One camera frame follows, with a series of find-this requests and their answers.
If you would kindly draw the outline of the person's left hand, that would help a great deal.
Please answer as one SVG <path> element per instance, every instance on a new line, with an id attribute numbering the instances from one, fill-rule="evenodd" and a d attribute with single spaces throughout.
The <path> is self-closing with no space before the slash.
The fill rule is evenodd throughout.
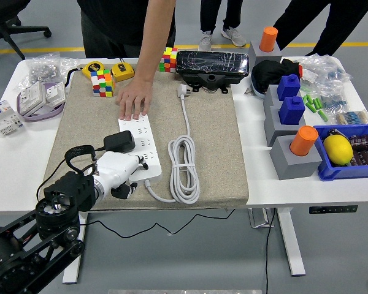
<path id="1" fill-rule="evenodd" d="M 130 121 L 146 115 L 150 109 L 153 93 L 153 80 L 134 77 L 118 92 L 116 104 L 119 106 L 119 119 Z"/>

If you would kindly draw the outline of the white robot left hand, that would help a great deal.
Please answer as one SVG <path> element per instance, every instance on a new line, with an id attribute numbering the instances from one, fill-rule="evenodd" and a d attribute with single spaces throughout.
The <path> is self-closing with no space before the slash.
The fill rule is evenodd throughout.
<path id="1" fill-rule="evenodd" d="M 129 177 L 140 167 L 148 170 L 142 156 L 107 151 L 97 160 L 97 171 L 93 173 L 97 202 L 109 194 L 115 198 L 128 199 L 138 184 L 127 185 Z"/>

